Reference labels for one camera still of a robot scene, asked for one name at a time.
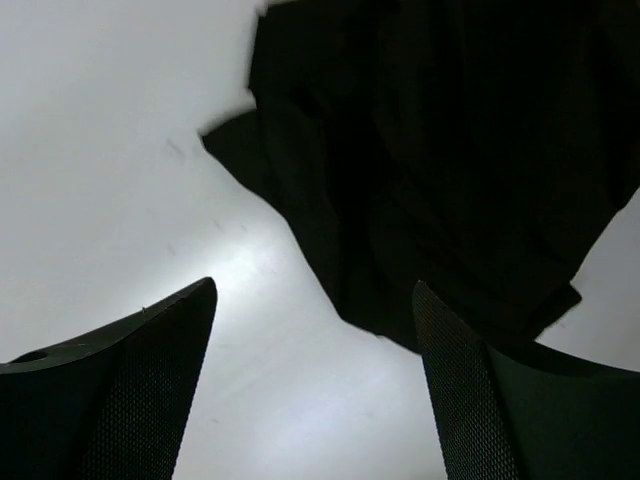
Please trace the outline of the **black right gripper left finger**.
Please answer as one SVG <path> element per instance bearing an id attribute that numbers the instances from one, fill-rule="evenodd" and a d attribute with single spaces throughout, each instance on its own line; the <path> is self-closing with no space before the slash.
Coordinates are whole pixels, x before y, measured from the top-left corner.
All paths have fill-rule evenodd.
<path id="1" fill-rule="evenodd" d="M 171 478 L 216 305 L 203 278 L 2 364 L 2 478 Z"/>

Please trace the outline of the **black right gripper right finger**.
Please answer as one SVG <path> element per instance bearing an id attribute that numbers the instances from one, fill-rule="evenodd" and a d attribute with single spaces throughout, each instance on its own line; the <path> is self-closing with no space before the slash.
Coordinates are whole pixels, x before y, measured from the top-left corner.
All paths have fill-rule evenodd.
<path id="1" fill-rule="evenodd" d="M 423 282 L 412 303 L 448 478 L 638 478 L 638 372 L 479 333 Z"/>

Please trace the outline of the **black pleated skirt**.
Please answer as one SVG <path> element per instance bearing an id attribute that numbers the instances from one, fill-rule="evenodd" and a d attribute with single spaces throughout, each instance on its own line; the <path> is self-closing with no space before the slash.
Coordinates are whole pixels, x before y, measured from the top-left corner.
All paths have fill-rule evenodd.
<path id="1" fill-rule="evenodd" d="M 287 221 L 339 316 L 417 349 L 426 283 L 535 338 L 639 186 L 635 1 L 287 1 L 255 105 L 202 142 Z"/>

